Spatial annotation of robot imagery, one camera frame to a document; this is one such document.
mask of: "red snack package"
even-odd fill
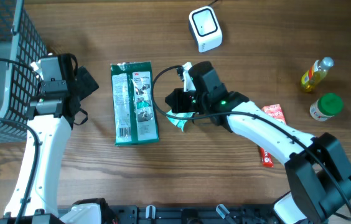
[[[270,115],[271,117],[277,119],[278,121],[286,124],[285,117],[283,116],[281,105],[270,105],[265,106],[262,109],[264,113]],[[261,152],[261,161],[263,162],[263,166],[265,167],[274,167],[273,160],[271,158],[271,154],[265,151],[262,147],[260,147]]]

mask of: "green package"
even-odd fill
[[[111,64],[116,146],[159,141],[150,62]]]

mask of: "wooden table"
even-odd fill
[[[351,161],[351,1],[224,0],[213,6],[223,44],[200,54],[187,18],[206,3],[25,6],[44,42],[75,54],[100,85],[82,101],[89,121],[75,127],[67,144],[59,205],[93,197],[111,205],[271,203],[289,190],[281,164],[263,167],[255,144],[213,125],[187,124],[183,133],[158,115],[159,143],[114,146],[111,63],[150,60],[155,76],[171,65],[209,60],[228,90],[249,96],[259,107],[281,104],[294,128],[317,136],[332,133]],[[299,79],[325,56],[335,60],[334,68],[314,93],[301,92]],[[155,91],[159,106],[169,110],[164,97],[181,86],[175,72],[163,76]],[[309,106],[328,92],[340,95],[345,108],[321,123],[311,118]],[[14,190],[24,145],[0,144],[0,217]],[[346,222],[332,218],[331,223]]]

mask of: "bottle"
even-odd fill
[[[317,121],[338,115],[343,109],[343,100],[334,93],[328,93],[310,106],[310,114]]]
[[[333,59],[325,57],[319,62],[317,60],[314,65],[301,78],[301,88],[305,92],[311,92],[318,83],[323,80],[327,72],[334,65]]]

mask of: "white container with green lid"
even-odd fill
[[[328,93],[311,105],[310,114],[317,121],[326,121],[338,115],[342,111],[343,105],[343,100],[339,96]]]

